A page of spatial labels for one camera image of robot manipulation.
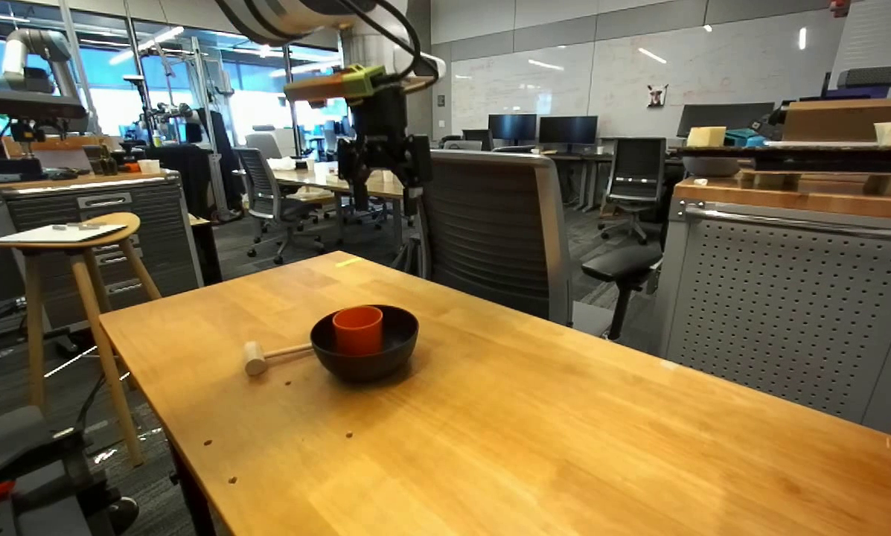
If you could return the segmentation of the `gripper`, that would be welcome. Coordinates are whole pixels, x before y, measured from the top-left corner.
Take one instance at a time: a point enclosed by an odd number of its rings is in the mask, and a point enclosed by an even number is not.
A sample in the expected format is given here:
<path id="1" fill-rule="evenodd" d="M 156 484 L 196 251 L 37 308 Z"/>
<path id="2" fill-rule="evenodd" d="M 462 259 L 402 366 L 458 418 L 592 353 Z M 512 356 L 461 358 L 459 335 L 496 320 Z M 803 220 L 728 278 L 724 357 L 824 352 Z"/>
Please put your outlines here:
<path id="1" fill-rule="evenodd" d="M 419 200 L 432 179 L 431 146 L 427 135 L 407 133 L 404 88 L 378 89 L 354 100 L 351 112 L 354 138 L 337 140 L 337 174 L 348 184 L 354 209 L 366 211 L 369 207 L 369 147 L 377 147 L 393 150 L 393 174 L 402 185 L 404 214 L 417 216 Z"/>

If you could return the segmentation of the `orange cup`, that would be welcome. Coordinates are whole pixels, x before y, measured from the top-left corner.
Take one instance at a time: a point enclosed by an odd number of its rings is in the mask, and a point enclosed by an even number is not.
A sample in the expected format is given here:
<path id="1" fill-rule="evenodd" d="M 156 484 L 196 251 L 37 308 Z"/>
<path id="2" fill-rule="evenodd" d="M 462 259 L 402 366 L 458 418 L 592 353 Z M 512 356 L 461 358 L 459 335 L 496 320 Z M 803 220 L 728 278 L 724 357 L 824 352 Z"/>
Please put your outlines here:
<path id="1" fill-rule="evenodd" d="M 340 310 L 333 315 L 332 326 L 337 353 L 366 356 L 383 350 L 383 312 L 376 306 Z"/>

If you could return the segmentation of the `black bowl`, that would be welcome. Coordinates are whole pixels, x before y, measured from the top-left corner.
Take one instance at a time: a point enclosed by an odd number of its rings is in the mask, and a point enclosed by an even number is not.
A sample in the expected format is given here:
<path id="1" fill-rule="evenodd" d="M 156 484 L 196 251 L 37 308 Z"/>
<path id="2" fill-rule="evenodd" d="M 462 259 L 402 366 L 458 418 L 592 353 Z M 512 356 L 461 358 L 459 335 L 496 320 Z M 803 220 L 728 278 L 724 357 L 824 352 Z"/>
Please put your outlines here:
<path id="1" fill-rule="evenodd" d="M 317 360 L 340 380 L 370 383 L 384 380 L 410 362 L 417 344 L 419 323 L 412 313 L 400 307 L 370 304 L 383 312 L 383 350 L 366 356 L 347 356 L 336 352 L 332 318 L 336 312 L 319 320 L 311 329 L 311 344 Z"/>

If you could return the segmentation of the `grey bowl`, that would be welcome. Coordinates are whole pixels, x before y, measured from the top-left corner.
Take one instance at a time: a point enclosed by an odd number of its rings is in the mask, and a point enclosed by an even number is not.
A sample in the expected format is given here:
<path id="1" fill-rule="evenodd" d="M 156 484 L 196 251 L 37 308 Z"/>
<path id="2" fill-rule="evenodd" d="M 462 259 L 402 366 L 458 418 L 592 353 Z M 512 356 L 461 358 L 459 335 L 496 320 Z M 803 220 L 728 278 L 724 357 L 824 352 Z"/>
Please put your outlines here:
<path id="1" fill-rule="evenodd" d="M 687 174 L 698 179 L 727 179 L 741 170 L 732 157 L 681 156 L 681 161 Z"/>

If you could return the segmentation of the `wooden desk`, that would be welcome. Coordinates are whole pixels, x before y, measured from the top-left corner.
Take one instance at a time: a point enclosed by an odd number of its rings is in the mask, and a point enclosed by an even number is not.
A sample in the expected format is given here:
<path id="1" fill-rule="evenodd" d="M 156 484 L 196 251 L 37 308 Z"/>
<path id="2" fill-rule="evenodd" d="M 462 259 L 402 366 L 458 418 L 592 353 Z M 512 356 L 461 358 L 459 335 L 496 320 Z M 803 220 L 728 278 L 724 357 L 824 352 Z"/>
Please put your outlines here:
<path id="1" fill-rule="evenodd" d="M 348 204 L 343 202 L 343 198 L 352 196 L 352 189 L 346 181 L 339 178 L 339 174 L 332 167 L 322 165 L 316 167 L 316 169 L 308 170 L 273 170 L 272 176 L 279 183 L 285 185 L 295 185 L 300 188 L 319 188 L 320 190 L 331 192 L 337 213 L 335 217 L 337 238 L 344 240 L 345 209 L 348 207 Z M 384 224 L 384 227 L 392 230 L 395 248 L 402 247 L 405 217 L 403 214 L 404 194 L 400 180 L 390 170 L 374 170 L 366 180 L 365 185 L 370 197 L 384 198 L 384 200 L 392 204 L 392 214 L 387 218 L 387 223 Z"/>

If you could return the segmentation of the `grey mesh office chair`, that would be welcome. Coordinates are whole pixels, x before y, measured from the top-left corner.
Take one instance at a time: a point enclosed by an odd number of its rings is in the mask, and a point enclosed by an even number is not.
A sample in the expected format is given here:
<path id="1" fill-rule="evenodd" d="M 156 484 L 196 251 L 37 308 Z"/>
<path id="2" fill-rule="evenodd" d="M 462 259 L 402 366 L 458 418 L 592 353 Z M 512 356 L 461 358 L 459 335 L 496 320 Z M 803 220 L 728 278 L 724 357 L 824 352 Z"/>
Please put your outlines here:
<path id="1" fill-rule="evenodd" d="M 575 326 L 572 259 L 553 160 L 432 150 L 430 172 L 417 203 L 419 275 Z"/>

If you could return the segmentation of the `row of monitors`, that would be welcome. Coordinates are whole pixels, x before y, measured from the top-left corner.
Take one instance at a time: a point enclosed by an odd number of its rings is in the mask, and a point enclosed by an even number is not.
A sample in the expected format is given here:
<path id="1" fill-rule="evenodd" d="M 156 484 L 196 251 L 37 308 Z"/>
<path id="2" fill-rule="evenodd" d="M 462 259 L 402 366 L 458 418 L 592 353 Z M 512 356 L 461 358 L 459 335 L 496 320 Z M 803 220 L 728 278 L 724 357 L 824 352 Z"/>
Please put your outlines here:
<path id="1" fill-rule="evenodd" d="M 598 140 L 598 116 L 500 113 L 488 116 L 488 129 L 493 137 L 515 144 L 592 145 Z"/>

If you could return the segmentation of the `wooden mallet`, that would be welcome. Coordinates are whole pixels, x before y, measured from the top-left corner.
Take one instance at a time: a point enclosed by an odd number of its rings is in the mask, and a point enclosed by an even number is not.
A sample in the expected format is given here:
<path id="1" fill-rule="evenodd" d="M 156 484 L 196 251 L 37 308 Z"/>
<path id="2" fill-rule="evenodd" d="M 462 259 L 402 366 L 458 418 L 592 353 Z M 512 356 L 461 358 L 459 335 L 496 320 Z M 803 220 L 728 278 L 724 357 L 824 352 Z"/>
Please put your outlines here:
<path id="1" fill-rule="evenodd" d="M 269 367 L 292 362 L 292 360 L 308 355 L 312 350 L 312 344 L 300 344 L 289 348 L 265 351 L 259 342 L 250 340 L 243 347 L 243 369 L 248 377 L 258 377 L 265 374 Z"/>

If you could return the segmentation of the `grey tool cabinet with drawers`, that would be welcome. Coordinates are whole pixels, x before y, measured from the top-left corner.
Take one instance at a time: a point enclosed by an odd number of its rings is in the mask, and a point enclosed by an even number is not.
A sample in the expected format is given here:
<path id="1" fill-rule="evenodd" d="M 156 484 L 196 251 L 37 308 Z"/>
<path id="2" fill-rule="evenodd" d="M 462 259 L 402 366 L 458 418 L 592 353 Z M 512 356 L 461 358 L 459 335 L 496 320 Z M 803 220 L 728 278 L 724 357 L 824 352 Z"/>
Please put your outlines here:
<path id="1" fill-rule="evenodd" d="M 58 181 L 0 184 L 0 207 L 15 232 L 55 223 L 133 213 L 140 227 L 130 240 L 160 295 L 200 288 L 201 269 L 180 175 L 126 173 Z M 94 248 L 98 271 L 114 310 L 148 302 L 149 296 L 118 245 Z M 64 253 L 39 258 L 43 318 L 49 328 L 84 328 L 86 316 L 71 265 Z"/>

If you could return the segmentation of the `black office chair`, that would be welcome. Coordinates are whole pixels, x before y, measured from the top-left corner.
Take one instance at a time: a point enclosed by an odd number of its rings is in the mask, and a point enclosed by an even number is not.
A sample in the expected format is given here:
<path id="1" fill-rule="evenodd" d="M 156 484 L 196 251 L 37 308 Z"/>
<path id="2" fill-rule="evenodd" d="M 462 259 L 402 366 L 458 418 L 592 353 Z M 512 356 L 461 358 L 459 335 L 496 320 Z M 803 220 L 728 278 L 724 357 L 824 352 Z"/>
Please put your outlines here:
<path id="1" fill-rule="evenodd" d="M 639 244 L 648 243 L 648 234 L 640 226 L 640 214 L 656 209 L 664 191 L 664 163 L 667 156 L 664 137 L 618 137 L 604 203 L 625 216 L 618 223 L 601 224 L 601 237 L 608 240 L 626 231 Z"/>

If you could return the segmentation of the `wooden stool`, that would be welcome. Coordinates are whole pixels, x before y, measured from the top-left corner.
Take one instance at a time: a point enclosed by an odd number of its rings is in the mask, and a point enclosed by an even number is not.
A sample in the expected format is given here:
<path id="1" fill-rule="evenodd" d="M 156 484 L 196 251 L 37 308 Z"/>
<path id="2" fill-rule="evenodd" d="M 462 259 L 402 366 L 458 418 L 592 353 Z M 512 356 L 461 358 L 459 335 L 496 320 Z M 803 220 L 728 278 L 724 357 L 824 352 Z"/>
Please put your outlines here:
<path id="1" fill-rule="evenodd" d="M 144 464 L 145 458 L 140 447 L 138 431 L 135 430 L 135 425 L 133 424 L 127 396 L 122 386 L 122 373 L 118 369 L 118 364 L 116 364 L 112 343 L 109 341 L 100 321 L 102 313 L 109 312 L 111 305 L 109 305 L 108 292 L 101 277 L 97 258 L 95 258 L 95 249 L 112 245 L 118 247 L 118 250 L 125 257 L 129 268 L 132 269 L 133 275 L 138 279 L 141 288 L 147 294 L 148 299 L 156 301 L 156 299 L 161 299 L 162 295 L 131 242 L 132 235 L 138 233 L 140 228 L 140 220 L 136 214 L 128 211 L 118 211 L 118 213 L 111 213 L 107 216 L 82 221 L 82 223 L 68 225 L 77 224 L 123 224 L 129 226 L 131 231 L 109 242 L 78 248 L 26 249 L 0 246 L 0 249 L 19 251 L 24 259 L 29 401 L 42 411 L 45 411 L 47 408 L 45 397 L 45 329 L 43 327 L 44 292 L 39 270 L 39 259 L 49 253 L 62 253 L 68 259 L 71 274 L 74 276 L 75 288 L 77 288 L 79 298 L 81 299 L 81 304 L 92 333 L 92 339 L 94 339 L 95 346 L 97 346 L 103 380 L 107 383 L 109 393 L 111 394 L 116 420 L 121 425 L 122 441 L 125 444 L 132 464 L 140 466 Z"/>

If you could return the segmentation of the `whiteboard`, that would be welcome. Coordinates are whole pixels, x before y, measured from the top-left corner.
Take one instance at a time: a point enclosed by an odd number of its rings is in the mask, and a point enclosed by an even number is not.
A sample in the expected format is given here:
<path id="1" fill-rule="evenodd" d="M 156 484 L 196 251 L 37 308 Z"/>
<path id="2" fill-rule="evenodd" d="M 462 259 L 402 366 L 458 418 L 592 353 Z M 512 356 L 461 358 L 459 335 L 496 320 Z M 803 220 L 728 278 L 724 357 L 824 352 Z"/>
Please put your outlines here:
<path id="1" fill-rule="evenodd" d="M 452 80 L 441 90 L 438 125 L 483 128 L 489 115 L 595 115 L 598 134 L 674 137 L 684 106 L 778 103 L 819 94 L 839 48 L 843 21 L 823 10 L 684 27 L 671 16 L 659 33 L 590 40 L 594 17 L 555 22 L 543 47 L 516 31 L 451 42 Z M 648 85 L 668 84 L 649 109 Z"/>

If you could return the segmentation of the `white board with small parts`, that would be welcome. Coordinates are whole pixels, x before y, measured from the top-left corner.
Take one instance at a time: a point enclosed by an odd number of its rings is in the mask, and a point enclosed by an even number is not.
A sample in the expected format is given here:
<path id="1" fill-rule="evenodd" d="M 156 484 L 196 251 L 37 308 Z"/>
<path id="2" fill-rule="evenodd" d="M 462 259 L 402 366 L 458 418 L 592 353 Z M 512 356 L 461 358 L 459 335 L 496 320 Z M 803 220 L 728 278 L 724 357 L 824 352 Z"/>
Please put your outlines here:
<path id="1" fill-rule="evenodd" d="M 49 225 L 3 235 L 0 246 L 26 249 L 78 248 L 109 242 L 131 229 L 123 224 Z"/>

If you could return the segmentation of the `grey perforated workbench cabinet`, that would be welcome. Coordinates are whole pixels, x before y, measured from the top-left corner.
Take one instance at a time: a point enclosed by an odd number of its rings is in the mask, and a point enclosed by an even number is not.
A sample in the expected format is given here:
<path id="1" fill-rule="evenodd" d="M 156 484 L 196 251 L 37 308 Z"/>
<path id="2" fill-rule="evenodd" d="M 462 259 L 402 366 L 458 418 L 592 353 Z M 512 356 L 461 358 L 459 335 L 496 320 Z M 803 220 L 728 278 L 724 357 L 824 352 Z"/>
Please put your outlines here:
<path id="1" fill-rule="evenodd" d="M 891 432 L 891 197 L 674 187 L 657 355 Z"/>

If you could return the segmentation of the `wooden box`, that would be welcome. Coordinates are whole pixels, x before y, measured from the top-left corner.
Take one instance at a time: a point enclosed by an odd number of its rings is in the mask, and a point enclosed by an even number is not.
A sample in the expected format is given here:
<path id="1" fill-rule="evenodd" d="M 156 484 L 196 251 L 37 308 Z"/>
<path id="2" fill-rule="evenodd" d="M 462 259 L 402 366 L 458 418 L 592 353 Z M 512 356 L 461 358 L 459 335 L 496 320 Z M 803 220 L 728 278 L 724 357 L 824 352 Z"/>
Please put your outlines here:
<path id="1" fill-rule="evenodd" d="M 890 122 L 888 98 L 795 102 L 785 113 L 782 141 L 875 141 L 875 124 Z"/>

